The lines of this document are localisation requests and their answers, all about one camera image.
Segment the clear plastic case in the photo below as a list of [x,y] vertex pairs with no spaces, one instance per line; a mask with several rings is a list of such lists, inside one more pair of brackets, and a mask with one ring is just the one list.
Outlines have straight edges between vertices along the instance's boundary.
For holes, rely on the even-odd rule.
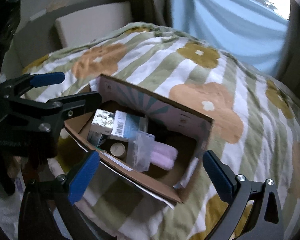
[[149,170],[154,139],[152,134],[137,131],[135,137],[129,140],[126,163],[133,170],[138,172]]

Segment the small dark blue box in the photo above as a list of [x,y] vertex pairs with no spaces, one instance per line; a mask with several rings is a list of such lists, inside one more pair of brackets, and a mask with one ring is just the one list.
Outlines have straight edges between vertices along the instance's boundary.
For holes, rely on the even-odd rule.
[[105,134],[89,131],[87,141],[89,141],[95,147],[100,147],[107,138],[108,136]]

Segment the white headboard cushion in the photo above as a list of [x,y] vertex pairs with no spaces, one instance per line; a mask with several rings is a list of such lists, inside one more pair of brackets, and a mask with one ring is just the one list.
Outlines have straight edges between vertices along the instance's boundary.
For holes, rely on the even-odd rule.
[[101,38],[132,22],[129,2],[82,9],[55,20],[62,47],[75,47]]

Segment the light blue curtain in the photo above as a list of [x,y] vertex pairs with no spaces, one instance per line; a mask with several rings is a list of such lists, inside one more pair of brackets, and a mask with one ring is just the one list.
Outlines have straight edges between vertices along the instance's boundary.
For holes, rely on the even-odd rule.
[[289,22],[254,0],[170,0],[172,27],[276,76]]

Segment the beige round cap jar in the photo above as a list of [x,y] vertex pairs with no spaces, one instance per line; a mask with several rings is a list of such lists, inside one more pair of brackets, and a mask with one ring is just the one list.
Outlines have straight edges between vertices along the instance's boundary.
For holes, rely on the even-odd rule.
[[123,159],[126,156],[126,147],[123,143],[116,142],[111,145],[110,153],[116,158]]

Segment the fluffy pink sock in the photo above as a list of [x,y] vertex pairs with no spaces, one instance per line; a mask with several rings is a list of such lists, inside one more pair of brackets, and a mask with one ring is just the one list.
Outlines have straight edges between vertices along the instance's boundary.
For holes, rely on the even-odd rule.
[[169,171],[174,167],[178,150],[170,145],[155,141],[151,150],[151,164]]

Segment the white printed small box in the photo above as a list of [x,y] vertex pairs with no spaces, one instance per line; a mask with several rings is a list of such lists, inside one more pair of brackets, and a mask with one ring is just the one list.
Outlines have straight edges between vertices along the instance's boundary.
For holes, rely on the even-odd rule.
[[105,135],[111,135],[114,126],[115,114],[97,109],[91,122],[90,130]]

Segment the blue white product box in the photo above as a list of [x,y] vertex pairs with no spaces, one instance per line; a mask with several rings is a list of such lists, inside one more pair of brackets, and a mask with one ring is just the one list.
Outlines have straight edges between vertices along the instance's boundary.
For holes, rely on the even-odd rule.
[[147,132],[148,119],[122,111],[115,112],[110,139],[128,142],[137,131]]

